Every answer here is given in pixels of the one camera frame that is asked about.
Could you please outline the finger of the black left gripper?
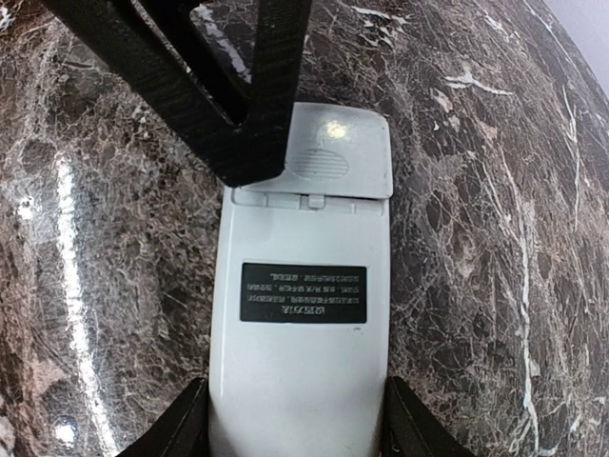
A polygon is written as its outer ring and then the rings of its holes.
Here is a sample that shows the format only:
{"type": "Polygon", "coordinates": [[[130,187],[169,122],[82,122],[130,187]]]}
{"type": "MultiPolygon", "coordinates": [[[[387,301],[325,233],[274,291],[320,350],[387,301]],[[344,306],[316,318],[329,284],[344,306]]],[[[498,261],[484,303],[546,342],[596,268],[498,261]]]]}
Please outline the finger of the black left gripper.
{"type": "Polygon", "coordinates": [[[310,10],[309,1],[259,3],[247,117],[223,172],[230,187],[277,177],[285,168],[310,10]]]}
{"type": "Polygon", "coordinates": [[[145,1],[48,1],[46,7],[137,92],[223,181],[249,181],[243,88],[215,58],[184,12],[145,1]]]}

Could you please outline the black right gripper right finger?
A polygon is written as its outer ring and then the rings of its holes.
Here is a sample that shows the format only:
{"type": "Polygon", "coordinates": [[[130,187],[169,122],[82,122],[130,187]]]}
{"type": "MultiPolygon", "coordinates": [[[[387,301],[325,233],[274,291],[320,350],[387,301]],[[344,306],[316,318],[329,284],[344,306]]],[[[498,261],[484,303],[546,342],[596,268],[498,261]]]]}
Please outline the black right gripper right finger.
{"type": "Polygon", "coordinates": [[[383,456],[474,457],[443,427],[405,380],[386,380],[383,456]]]}

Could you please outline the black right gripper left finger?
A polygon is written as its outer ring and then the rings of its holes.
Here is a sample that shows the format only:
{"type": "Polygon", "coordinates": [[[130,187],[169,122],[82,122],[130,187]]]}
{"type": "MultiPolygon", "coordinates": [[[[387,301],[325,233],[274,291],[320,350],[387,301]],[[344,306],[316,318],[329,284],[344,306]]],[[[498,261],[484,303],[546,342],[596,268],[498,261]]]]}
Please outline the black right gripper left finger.
{"type": "Polygon", "coordinates": [[[149,430],[118,456],[208,456],[208,406],[208,383],[195,378],[149,430]]]}

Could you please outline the white battery cover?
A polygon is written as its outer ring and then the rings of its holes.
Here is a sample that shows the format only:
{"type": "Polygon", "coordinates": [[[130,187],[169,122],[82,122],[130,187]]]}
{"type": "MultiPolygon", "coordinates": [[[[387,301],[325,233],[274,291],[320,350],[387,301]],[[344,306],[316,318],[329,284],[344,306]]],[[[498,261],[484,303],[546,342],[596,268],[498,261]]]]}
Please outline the white battery cover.
{"type": "Polygon", "coordinates": [[[285,170],[243,190],[388,199],[393,194],[390,132],[371,110],[294,105],[285,170]]]}

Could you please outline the white and red remote control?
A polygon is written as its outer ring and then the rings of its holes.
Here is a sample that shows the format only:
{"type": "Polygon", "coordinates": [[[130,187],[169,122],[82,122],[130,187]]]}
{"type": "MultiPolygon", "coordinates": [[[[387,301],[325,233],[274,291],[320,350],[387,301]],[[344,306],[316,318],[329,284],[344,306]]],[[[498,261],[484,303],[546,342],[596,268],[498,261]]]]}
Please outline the white and red remote control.
{"type": "Polygon", "coordinates": [[[389,302],[386,201],[227,189],[211,454],[378,455],[389,302]]]}

